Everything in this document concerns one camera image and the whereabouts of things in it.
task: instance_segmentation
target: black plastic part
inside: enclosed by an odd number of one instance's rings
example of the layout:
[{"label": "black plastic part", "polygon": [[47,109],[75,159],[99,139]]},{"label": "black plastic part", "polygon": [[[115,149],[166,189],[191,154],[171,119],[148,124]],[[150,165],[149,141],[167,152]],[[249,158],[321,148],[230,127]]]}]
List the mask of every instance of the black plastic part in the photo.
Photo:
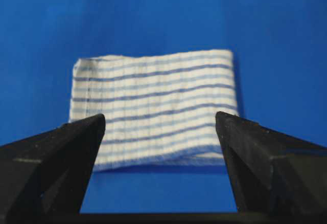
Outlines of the black plastic part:
[{"label": "black plastic part", "polygon": [[104,130],[96,115],[0,147],[0,223],[78,213]]},{"label": "black plastic part", "polygon": [[239,211],[325,217],[326,148],[223,112],[216,130]]},{"label": "black plastic part", "polygon": [[223,112],[216,129],[238,213],[79,214],[105,130],[96,115],[0,147],[0,224],[326,222],[326,148]]}]

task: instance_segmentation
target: towel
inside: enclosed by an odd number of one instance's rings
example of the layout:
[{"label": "towel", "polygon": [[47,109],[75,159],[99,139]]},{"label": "towel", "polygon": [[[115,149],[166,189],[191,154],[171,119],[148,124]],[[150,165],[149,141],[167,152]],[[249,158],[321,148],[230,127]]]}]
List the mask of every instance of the towel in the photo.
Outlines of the towel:
[{"label": "towel", "polygon": [[141,164],[223,164],[215,114],[238,115],[232,53],[80,58],[69,121],[103,113],[94,171]]}]

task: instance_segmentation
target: striped cloth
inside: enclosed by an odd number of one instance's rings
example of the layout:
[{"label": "striped cloth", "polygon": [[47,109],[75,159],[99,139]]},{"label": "striped cloth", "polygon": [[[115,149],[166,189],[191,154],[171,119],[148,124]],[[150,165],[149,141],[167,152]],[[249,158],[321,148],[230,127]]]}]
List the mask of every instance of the striped cloth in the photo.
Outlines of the striped cloth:
[{"label": "striped cloth", "polygon": [[232,53],[81,58],[69,120],[106,117],[94,171],[140,164],[223,164],[215,114],[237,115]]}]

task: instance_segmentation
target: blue stripe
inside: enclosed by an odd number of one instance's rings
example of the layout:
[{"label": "blue stripe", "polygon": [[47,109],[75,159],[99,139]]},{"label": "blue stripe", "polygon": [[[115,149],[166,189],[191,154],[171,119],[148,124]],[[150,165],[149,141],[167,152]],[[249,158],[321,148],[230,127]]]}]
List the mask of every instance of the blue stripe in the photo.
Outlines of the blue stripe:
[{"label": "blue stripe", "polygon": [[85,113],[88,114],[98,114],[98,113],[114,113],[116,111],[127,111],[127,110],[137,110],[141,108],[148,108],[148,107],[159,107],[162,105],[169,105],[169,104],[182,104],[190,100],[197,100],[202,98],[211,98],[211,99],[217,99],[217,98],[228,98],[228,99],[234,99],[234,95],[228,95],[228,94],[204,94],[204,95],[194,95],[190,97],[186,97],[184,99],[173,99],[163,102],[153,102],[148,104],[142,104],[142,105],[134,105],[134,106],[123,106],[123,107],[117,107],[112,109],[86,109],[86,108],[73,108],[72,112],[74,113]]},{"label": "blue stripe", "polygon": [[168,75],[168,74],[172,74],[172,73],[189,72],[189,71],[205,69],[205,68],[224,68],[224,69],[232,70],[232,67],[230,67],[229,65],[225,65],[225,64],[204,64],[204,65],[193,66],[190,68],[178,68],[178,69],[169,70],[169,71],[157,71],[157,72],[150,72],[150,73],[137,73],[137,74],[118,76],[118,77],[109,77],[109,78],[73,77],[73,79],[78,82],[84,82],[84,81],[113,82],[113,81],[129,79],[129,78],[141,78],[141,77],[152,77],[152,76],[158,76],[158,75]]},{"label": "blue stripe", "polygon": [[127,167],[131,165],[151,164],[151,163],[166,161],[166,160],[175,160],[188,155],[195,155],[195,154],[206,153],[206,152],[218,152],[219,150],[221,150],[221,148],[218,145],[195,146],[195,147],[191,147],[171,153],[148,156],[144,158],[106,162],[102,164],[95,163],[93,171]]},{"label": "blue stripe", "polygon": [[[204,133],[202,135],[198,135],[198,136],[192,136],[192,137],[187,137],[181,140],[177,140],[177,141],[171,141],[169,143],[166,144],[151,144],[151,145],[147,145],[144,147],[138,147],[135,149],[125,149],[122,151],[110,151],[110,152],[99,152],[98,155],[99,156],[119,156],[119,155],[128,155],[129,153],[134,153],[134,152],[143,152],[143,151],[149,151],[149,150],[163,150],[163,149],[167,149],[171,146],[174,145],[183,145],[183,144],[187,144],[191,141],[195,141],[195,140],[201,140],[201,139],[217,139],[218,141],[218,136],[214,133]],[[216,148],[217,153],[221,153],[221,147],[218,146]]]},{"label": "blue stripe", "polygon": [[178,166],[220,166],[225,165],[224,158],[182,158],[176,160],[160,161],[152,165],[178,165]]},{"label": "blue stripe", "polygon": [[143,94],[143,95],[133,95],[133,96],[121,96],[121,97],[113,97],[113,98],[72,98],[75,102],[95,102],[95,103],[102,103],[102,102],[113,102],[113,101],[119,101],[119,100],[135,100],[135,99],[142,99],[142,98],[148,98],[153,96],[164,96],[169,95],[173,93],[185,93],[190,92],[193,90],[201,89],[201,88],[207,88],[207,87],[222,87],[222,88],[229,88],[234,89],[233,86],[217,83],[217,84],[206,84],[206,85],[200,85],[196,87],[190,87],[190,88],[180,88],[175,89],[172,91],[166,91],[166,92],[154,92],[149,94]]},{"label": "blue stripe", "polygon": [[140,115],[140,116],[131,116],[131,117],[120,117],[120,118],[113,118],[113,119],[107,119],[106,123],[114,123],[118,121],[132,121],[132,120],[141,120],[141,119],[148,119],[148,118],[154,118],[158,117],[161,115],[172,115],[172,114],[179,114],[183,113],[185,111],[191,111],[191,110],[197,110],[203,107],[225,107],[228,109],[233,109],[236,110],[235,106],[232,105],[227,105],[227,104],[214,104],[214,103],[206,103],[206,104],[199,104],[199,105],[194,105],[194,106],[189,106],[180,110],[165,110],[165,111],[160,111],[158,113],[153,113],[153,114],[145,114],[145,115]]},{"label": "blue stripe", "polygon": [[180,120],[172,120],[168,122],[159,122],[151,125],[146,125],[146,126],[136,126],[136,127],[124,127],[124,128],[116,128],[116,129],[106,129],[106,133],[115,133],[115,132],[121,132],[121,133],[127,133],[127,132],[133,132],[133,131],[139,131],[139,130],[145,130],[145,129],[152,129],[152,128],[161,128],[165,126],[172,126],[172,125],[177,125],[180,123],[187,123],[190,122],[190,120],[194,121],[200,118],[205,118],[205,117],[213,117],[213,113],[204,113],[201,115],[185,118],[185,119],[180,119]]},{"label": "blue stripe", "polygon": [[157,59],[154,62],[137,62],[137,63],[130,63],[126,65],[111,67],[111,68],[91,68],[91,67],[79,67],[77,68],[78,71],[97,71],[97,72],[114,72],[121,69],[127,69],[132,67],[141,67],[141,68],[147,68],[148,66],[153,65],[160,65],[160,64],[172,64],[172,63],[179,63],[184,61],[191,61],[191,60],[197,60],[197,59],[217,59],[217,58],[223,58],[230,60],[230,57],[224,56],[224,55],[199,55],[199,56],[191,56],[186,58],[172,58],[172,59],[166,59],[166,60],[159,60]]},{"label": "blue stripe", "polygon": [[113,62],[113,61],[117,61],[117,60],[126,60],[128,58],[132,58],[132,57],[123,57],[122,56],[122,58],[118,58],[118,59],[81,58],[80,60],[82,60],[82,61],[96,61],[96,62]]},{"label": "blue stripe", "polygon": [[199,81],[203,79],[216,79],[216,78],[227,78],[227,79],[233,79],[230,75],[224,75],[224,74],[216,74],[216,75],[202,75],[198,77],[191,77],[191,78],[181,78],[177,80],[172,81],[166,81],[166,82],[156,82],[156,83],[149,83],[149,84],[141,84],[141,85],[131,85],[131,86],[120,86],[120,87],[102,87],[102,88],[85,88],[85,87],[76,87],[73,88],[73,91],[75,92],[116,92],[116,91],[122,91],[122,90],[136,90],[141,88],[150,88],[150,87],[158,87],[158,86],[167,86],[172,84],[178,84],[183,82],[193,82],[193,81]]},{"label": "blue stripe", "polygon": [[122,143],[137,142],[137,141],[156,140],[156,139],[161,139],[161,138],[164,138],[164,137],[170,137],[170,136],[178,135],[180,133],[184,133],[184,132],[187,132],[187,131],[190,131],[190,130],[197,130],[197,129],[205,128],[205,127],[215,127],[215,124],[214,123],[204,123],[204,124],[201,124],[201,125],[187,127],[187,128],[179,129],[179,130],[169,132],[169,133],[161,133],[161,134],[155,135],[155,136],[145,136],[145,137],[139,137],[139,138],[123,139],[123,140],[119,140],[119,139],[103,140],[102,144],[122,144]]}]

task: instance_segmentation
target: blue backdrop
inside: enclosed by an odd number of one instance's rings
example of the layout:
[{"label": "blue backdrop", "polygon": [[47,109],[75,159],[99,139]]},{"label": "blue backdrop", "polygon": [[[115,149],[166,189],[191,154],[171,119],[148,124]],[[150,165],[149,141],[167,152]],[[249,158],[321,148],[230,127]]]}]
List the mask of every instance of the blue backdrop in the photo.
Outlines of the blue backdrop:
[{"label": "blue backdrop", "polygon": [[[68,120],[79,57],[235,54],[241,116],[327,146],[327,0],[0,0],[0,144]],[[92,175],[83,212],[235,211],[224,167]]]}]

